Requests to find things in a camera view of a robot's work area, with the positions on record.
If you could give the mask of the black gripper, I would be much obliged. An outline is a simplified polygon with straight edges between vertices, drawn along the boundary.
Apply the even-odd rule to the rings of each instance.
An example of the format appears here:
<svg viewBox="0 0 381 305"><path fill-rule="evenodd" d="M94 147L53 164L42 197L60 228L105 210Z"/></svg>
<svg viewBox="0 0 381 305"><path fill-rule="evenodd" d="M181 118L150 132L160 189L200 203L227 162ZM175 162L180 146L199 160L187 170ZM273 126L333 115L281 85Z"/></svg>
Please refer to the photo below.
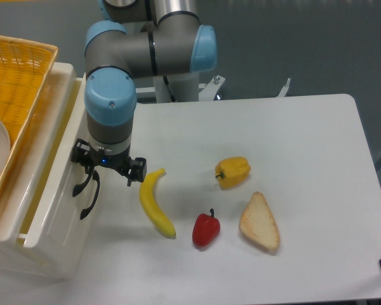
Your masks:
<svg viewBox="0 0 381 305"><path fill-rule="evenodd" d="M104 150L95 150L83 139L77 139L70 152L70 160L80 164L85 173L89 173L94 166L101 166L117 171L127 178L127 186L133 182L142 183L147 175L147 160L145 158L130 157L130 148L119 154L106 154Z"/></svg>

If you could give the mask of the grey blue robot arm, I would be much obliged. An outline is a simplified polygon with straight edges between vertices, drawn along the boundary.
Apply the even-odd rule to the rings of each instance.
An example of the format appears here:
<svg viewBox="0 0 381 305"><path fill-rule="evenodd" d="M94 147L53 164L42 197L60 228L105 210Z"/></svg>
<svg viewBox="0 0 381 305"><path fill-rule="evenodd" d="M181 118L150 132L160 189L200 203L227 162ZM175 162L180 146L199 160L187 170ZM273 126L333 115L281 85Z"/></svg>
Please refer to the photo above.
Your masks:
<svg viewBox="0 0 381 305"><path fill-rule="evenodd" d="M143 182L147 165L130 157L137 78L212 70L217 64L213 27L203 25L194 1L100 1L104 20L87 31L84 105L89 139L71 152L88 180L95 168Z"/></svg>

